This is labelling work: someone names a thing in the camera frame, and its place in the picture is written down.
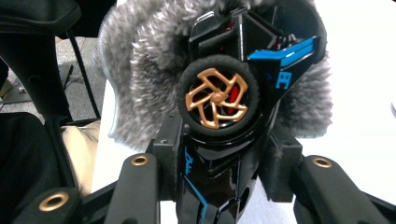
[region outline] gray carpet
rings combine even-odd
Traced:
[[[102,75],[97,75],[92,67],[92,55],[97,43],[96,38],[77,38],[78,46],[81,51],[82,60],[84,61],[87,76],[91,84],[93,96],[99,111],[102,111],[103,99],[105,93],[106,79]],[[77,59],[71,43],[68,39],[56,44],[58,64],[71,63],[74,65],[74,71],[66,83],[65,93],[69,102],[69,109],[73,120],[94,119],[96,118],[88,93],[86,91],[83,78],[79,72]],[[12,71],[9,71],[8,80],[14,83],[16,77]],[[32,102],[19,103],[12,105],[0,105],[0,113],[9,112],[29,112],[38,116],[42,121],[43,118],[35,110]]]

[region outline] black plastic arm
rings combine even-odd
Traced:
[[[157,159],[148,153],[124,161],[105,223],[160,223]]]
[[[390,223],[343,169],[320,156],[303,158],[292,172],[297,196],[294,214],[299,223]]]

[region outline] white table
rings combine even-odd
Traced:
[[[324,137],[299,139],[306,155],[337,161],[363,191],[396,204],[396,3],[316,1],[332,57],[333,125]],[[119,177],[134,152],[107,137],[114,93],[107,82],[92,190]],[[240,223],[295,223],[291,203],[269,203],[260,182]],[[163,223],[177,223],[175,205],[162,203]]]

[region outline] furry windscreen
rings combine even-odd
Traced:
[[[282,17],[282,12],[293,13],[282,7],[295,4],[291,0],[129,0],[110,9],[99,35],[97,60],[116,95],[109,136],[144,151],[164,117],[177,110],[176,85],[186,66],[186,43],[195,20],[210,10],[246,4],[264,17],[268,8],[279,6],[277,18],[272,18],[275,24],[299,33]],[[331,124],[327,59],[313,65],[281,101],[277,121],[295,136],[322,136]]]

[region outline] gold screw hole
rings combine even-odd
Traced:
[[[323,158],[314,158],[314,164],[316,166],[322,167],[322,168],[330,168],[332,167],[332,163],[326,159]]]
[[[147,158],[145,156],[138,156],[138,157],[131,159],[131,164],[136,165],[136,166],[145,165],[148,162],[149,162],[149,158]]]
[[[50,212],[64,206],[68,200],[69,195],[66,192],[52,194],[40,203],[38,209],[42,212]]]

